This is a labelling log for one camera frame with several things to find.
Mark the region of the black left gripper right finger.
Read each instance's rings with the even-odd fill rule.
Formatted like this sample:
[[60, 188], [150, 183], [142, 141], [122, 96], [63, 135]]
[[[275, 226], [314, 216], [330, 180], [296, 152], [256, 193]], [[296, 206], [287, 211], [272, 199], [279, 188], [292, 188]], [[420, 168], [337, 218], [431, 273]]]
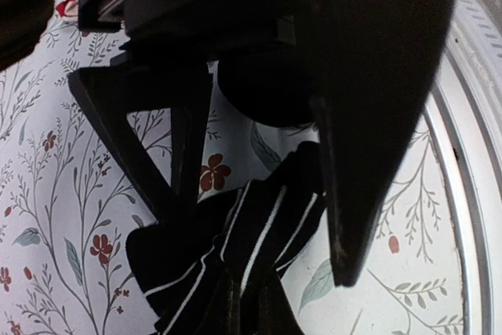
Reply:
[[445, 48], [455, 0], [310, 0], [330, 262], [352, 287]]

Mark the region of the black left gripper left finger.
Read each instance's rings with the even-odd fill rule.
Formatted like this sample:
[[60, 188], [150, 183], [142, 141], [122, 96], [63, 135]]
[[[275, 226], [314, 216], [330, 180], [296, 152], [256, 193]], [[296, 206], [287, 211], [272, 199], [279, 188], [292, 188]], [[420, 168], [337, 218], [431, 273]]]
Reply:
[[213, 77], [206, 64], [80, 68], [71, 95], [160, 223], [195, 215]]

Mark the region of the black white striped sock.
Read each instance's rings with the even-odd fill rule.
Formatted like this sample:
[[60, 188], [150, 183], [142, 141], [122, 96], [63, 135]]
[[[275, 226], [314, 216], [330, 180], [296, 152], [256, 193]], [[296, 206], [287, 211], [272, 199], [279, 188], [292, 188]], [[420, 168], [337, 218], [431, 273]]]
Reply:
[[201, 201], [188, 226], [132, 231], [126, 254], [156, 333], [300, 333], [281, 279], [325, 207], [320, 146], [304, 141], [268, 178]]

